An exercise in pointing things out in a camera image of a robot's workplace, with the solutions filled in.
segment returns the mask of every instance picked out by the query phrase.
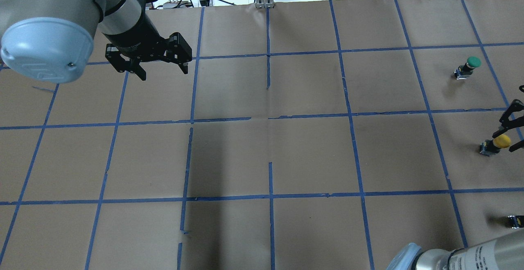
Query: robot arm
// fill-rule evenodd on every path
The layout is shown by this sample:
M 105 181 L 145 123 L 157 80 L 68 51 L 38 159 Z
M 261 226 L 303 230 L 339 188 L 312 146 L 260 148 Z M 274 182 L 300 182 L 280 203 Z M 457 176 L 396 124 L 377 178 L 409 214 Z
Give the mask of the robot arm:
M 139 63 L 161 60 L 187 73 L 191 47 L 180 33 L 162 38 L 145 5 L 146 0 L 0 0 L 0 59 L 41 81 L 72 82 L 84 72 L 99 27 L 111 42 L 105 55 L 117 71 L 145 80 Z

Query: blue cap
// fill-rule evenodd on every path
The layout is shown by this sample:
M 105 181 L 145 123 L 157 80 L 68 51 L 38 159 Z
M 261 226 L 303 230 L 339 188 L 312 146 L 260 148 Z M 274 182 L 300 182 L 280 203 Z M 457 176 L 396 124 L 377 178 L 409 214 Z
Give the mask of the blue cap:
M 386 270 L 411 270 L 411 265 L 422 248 L 414 243 L 406 245 L 398 253 Z
M 2 60 L 16 72 L 39 81 L 77 80 L 93 52 L 93 37 L 80 25 L 60 18 L 29 18 L 2 37 Z

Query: green bottle cap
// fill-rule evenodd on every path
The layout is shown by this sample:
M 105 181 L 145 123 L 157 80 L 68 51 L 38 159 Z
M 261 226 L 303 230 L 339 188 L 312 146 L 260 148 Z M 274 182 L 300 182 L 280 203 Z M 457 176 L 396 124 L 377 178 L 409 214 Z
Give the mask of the green bottle cap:
M 471 67 L 477 68 L 481 66 L 481 60 L 477 57 L 471 56 L 468 58 L 468 64 Z

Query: yellow cap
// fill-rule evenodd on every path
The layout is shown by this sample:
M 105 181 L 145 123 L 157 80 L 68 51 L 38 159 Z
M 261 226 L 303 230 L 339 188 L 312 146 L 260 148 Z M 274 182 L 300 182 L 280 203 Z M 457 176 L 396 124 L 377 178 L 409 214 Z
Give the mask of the yellow cap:
M 507 148 L 511 146 L 511 139 L 505 134 L 501 134 L 500 136 L 493 139 L 493 145 L 499 148 Z

